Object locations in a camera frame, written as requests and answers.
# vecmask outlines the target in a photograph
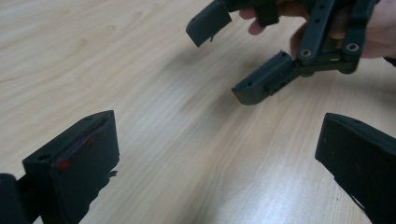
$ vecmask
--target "human hand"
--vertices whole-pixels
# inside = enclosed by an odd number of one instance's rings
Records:
[[[287,17],[303,17],[309,20],[309,15],[304,7],[293,0],[278,0],[278,13]],[[329,31],[329,36],[342,43],[351,7],[344,7],[336,12]],[[361,55],[362,58],[390,57],[396,58],[396,1],[382,0],[375,5],[373,15],[366,29],[366,44]],[[243,9],[239,12],[245,20],[256,18],[253,8]],[[303,39],[306,23],[297,30],[290,40],[291,55],[296,57],[297,49]],[[257,19],[250,25],[248,32],[252,35],[260,34],[264,28],[260,27]]]

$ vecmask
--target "wood grain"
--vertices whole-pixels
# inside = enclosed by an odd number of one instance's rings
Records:
[[[119,174],[81,223],[370,223],[314,154],[326,112],[396,136],[396,70],[362,60],[240,105],[230,88],[302,21],[250,36],[233,14],[198,49],[185,28],[209,2],[1,1],[0,171],[114,109]]]

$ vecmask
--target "table surface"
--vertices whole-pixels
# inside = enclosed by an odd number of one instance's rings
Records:
[[[196,48],[185,28],[209,2],[1,1],[0,171],[20,178],[22,159],[114,110],[118,176],[81,223],[370,223],[314,155],[327,112],[396,136],[395,69],[361,60],[241,105],[231,87],[303,21],[251,36],[233,13]]]

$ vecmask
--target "wooden table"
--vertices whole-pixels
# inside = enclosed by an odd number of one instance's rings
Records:
[[[370,223],[314,154],[326,112],[396,136],[395,68],[362,60],[240,105],[231,87],[303,21],[251,36],[234,13],[198,49],[185,28],[209,2],[1,1],[0,171],[20,178],[22,159],[113,109],[119,174],[81,223]]]

